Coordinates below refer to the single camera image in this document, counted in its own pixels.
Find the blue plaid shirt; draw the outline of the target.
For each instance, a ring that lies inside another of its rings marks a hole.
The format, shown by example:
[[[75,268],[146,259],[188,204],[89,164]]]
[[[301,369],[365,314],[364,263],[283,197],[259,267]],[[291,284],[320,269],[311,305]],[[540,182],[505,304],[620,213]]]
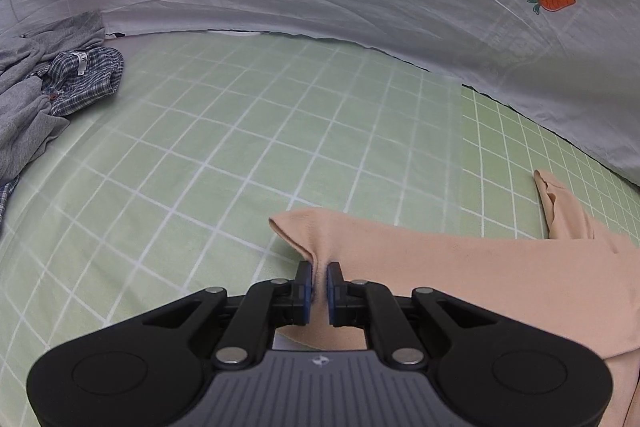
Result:
[[[97,46],[85,51],[62,52],[37,74],[42,79],[43,93],[52,102],[51,114],[68,121],[75,113],[116,94],[124,66],[119,50]],[[2,210],[6,210],[22,172],[6,184],[1,182]]]

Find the grey zip hoodie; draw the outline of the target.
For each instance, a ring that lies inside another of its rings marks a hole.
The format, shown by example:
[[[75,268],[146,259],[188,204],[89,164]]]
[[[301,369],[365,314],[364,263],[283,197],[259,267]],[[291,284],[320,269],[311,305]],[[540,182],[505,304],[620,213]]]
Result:
[[[1,38],[1,182],[18,177],[68,125],[51,114],[37,70],[63,51],[98,46],[104,41],[100,13],[85,12],[57,20],[24,35]]]

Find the green checkered bed sheet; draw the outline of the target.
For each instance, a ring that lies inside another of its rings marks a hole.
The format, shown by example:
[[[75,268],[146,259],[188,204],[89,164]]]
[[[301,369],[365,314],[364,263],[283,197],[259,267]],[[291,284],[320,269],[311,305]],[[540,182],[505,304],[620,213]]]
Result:
[[[1,421],[31,426],[48,348],[207,285],[290,275],[271,232],[322,206],[427,232],[540,239],[533,180],[559,178],[639,235],[639,192],[458,80],[380,52],[283,36],[120,40],[119,91],[23,173],[1,234]]]

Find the beige long-sleeve garment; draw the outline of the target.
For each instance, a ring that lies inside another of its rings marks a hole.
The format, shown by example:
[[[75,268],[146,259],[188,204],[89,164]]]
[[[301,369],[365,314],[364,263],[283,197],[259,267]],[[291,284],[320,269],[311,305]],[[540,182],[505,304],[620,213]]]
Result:
[[[355,350],[363,333],[329,323],[326,266],[386,285],[399,296],[430,286],[511,319],[577,341],[613,376],[605,426],[639,422],[639,249],[582,209],[552,173],[533,174],[548,239],[425,234],[322,208],[278,213],[277,236],[314,265],[306,326],[285,336],[322,350]]]

